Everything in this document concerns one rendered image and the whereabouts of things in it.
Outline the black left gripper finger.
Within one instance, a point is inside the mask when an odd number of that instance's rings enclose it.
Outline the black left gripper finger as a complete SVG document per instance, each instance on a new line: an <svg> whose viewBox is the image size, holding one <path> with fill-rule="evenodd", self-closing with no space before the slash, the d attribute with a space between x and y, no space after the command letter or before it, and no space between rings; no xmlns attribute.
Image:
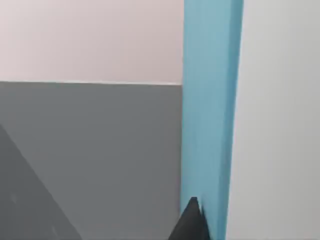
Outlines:
<svg viewBox="0 0 320 240"><path fill-rule="evenodd" d="M190 198L167 240L210 240L207 219L197 197Z"/></svg>

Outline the light blue book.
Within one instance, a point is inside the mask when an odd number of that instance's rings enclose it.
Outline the light blue book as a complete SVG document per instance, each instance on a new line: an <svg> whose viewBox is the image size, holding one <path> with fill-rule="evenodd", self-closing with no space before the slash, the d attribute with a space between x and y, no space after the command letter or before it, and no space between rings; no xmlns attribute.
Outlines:
<svg viewBox="0 0 320 240"><path fill-rule="evenodd" d="M244 0L184 0L180 206L225 240Z"/></svg>

